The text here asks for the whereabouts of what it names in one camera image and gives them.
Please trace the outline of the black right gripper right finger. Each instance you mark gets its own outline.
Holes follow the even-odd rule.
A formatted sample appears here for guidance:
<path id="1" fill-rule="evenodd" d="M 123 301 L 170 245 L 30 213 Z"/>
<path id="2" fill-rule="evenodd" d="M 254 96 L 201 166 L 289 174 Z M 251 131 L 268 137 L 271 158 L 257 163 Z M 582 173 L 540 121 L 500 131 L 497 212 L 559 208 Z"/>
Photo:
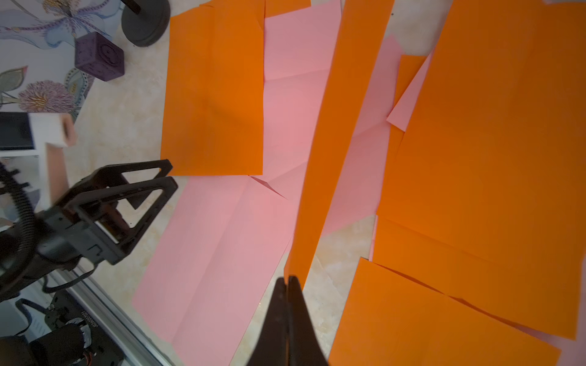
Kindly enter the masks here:
<path id="1" fill-rule="evenodd" d="M 311 317 L 295 276 L 288 278 L 288 365 L 323 365 L 328 362 L 317 341 Z"/>

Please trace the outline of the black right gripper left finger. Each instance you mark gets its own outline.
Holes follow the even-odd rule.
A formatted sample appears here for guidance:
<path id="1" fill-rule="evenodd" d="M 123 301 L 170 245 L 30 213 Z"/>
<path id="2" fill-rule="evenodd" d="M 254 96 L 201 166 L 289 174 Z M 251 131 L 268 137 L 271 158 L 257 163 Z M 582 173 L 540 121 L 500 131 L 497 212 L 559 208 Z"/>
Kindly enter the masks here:
<path id="1" fill-rule="evenodd" d="M 248 366 L 287 365 L 288 310 L 284 278 L 276 280 L 259 339 Z"/>

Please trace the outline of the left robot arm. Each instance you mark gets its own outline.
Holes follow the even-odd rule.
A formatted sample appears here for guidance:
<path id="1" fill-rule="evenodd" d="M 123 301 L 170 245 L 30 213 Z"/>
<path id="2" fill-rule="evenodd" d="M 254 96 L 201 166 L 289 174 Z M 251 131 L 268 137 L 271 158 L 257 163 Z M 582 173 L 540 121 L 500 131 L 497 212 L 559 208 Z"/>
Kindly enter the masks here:
<path id="1" fill-rule="evenodd" d="M 60 306 L 75 282 L 50 286 L 50 273 L 126 259 L 176 192 L 168 160 L 97 169 L 48 209 L 35 212 L 14 170 L 2 168 L 1 192 L 11 197 L 17 222 L 1 233 L 1 299 L 28 316 L 38 310 L 50 332 L 28 341 L 24 331 L 1 339 L 4 365 L 118 365 L 121 351 L 88 317 Z"/>

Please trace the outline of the large pink paper sheet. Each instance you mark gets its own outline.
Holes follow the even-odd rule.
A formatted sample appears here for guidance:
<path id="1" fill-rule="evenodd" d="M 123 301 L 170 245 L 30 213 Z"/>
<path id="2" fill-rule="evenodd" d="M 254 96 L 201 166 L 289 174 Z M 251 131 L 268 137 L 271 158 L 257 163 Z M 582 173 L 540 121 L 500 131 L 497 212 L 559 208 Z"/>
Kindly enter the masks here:
<path id="1" fill-rule="evenodd" d="M 230 363 L 296 215 L 254 178 L 189 179 L 133 300 L 184 364 Z"/>

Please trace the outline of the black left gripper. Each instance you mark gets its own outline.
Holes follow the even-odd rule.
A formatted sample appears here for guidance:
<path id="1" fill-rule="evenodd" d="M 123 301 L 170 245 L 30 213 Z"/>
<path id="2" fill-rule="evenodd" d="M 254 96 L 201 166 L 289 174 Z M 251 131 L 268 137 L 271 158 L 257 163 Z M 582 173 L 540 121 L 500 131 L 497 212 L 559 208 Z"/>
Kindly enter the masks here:
<path id="1" fill-rule="evenodd" d="M 171 171 L 169 160 L 111 164 L 74 184 L 68 202 L 77 215 L 53 207 L 36 216 L 32 259 L 18 281 L 1 289 L 1 301 L 52 271 L 72 270 L 81 259 L 97 266 L 128 257 L 178 189 Z"/>

